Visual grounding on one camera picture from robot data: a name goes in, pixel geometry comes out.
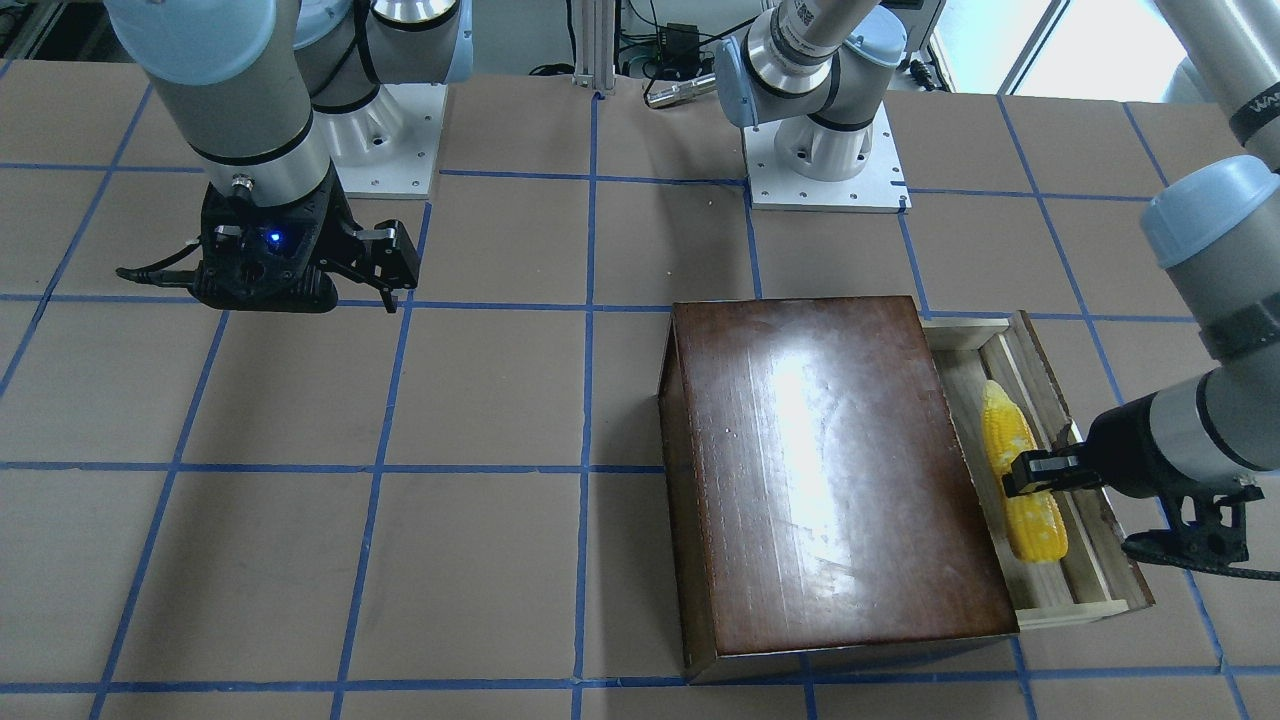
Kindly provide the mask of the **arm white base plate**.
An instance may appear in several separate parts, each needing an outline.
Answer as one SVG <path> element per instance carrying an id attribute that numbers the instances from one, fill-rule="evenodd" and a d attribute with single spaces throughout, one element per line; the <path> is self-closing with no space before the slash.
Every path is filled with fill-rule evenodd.
<path id="1" fill-rule="evenodd" d="M 447 85 L 384 85 L 353 111 L 316 113 L 348 197 L 430 197 L 448 92 Z"/>
<path id="2" fill-rule="evenodd" d="M 772 211 L 905 213 L 913 206 L 884 104 L 841 132 L 808 117 L 742 131 L 751 204 Z"/>

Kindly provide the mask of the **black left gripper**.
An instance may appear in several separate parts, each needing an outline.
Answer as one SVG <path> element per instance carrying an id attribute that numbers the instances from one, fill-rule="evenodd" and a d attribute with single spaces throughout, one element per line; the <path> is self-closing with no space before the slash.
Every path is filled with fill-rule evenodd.
<path id="1" fill-rule="evenodd" d="M 1187 488 L 1181 474 L 1158 448 L 1151 429 L 1153 395 L 1114 407 L 1091 424 L 1079 451 L 1028 450 L 1002 477 L 1006 498 L 1085 488 L 1085 468 L 1101 484 L 1132 498 L 1153 498 Z"/>

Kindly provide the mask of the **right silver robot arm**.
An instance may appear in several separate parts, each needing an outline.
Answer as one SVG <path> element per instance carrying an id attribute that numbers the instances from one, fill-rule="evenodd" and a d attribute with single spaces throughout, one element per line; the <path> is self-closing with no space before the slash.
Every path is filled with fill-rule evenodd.
<path id="1" fill-rule="evenodd" d="M 329 313 L 342 277 L 389 313 L 419 284 L 398 220 L 355 219 L 358 168 L 429 177 L 426 117 L 398 87 L 445 87 L 474 69 L 470 1 L 109 1 L 111 28 L 207 177 L 198 233 L 123 281 L 178 288 L 219 310 Z"/>

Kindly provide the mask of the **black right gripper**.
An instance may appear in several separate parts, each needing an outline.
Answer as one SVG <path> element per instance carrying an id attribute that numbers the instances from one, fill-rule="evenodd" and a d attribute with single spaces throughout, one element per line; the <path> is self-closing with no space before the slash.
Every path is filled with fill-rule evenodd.
<path id="1" fill-rule="evenodd" d="M 202 258 L 189 292 L 219 310 L 319 314 L 339 300 L 321 269 L 374 288 L 389 314 L 398 290 L 419 286 L 420 256 L 401 220 L 352 231 L 353 218 L 334 167 L 301 199 L 260 208 L 251 192 L 212 184 L 200 209 Z"/>

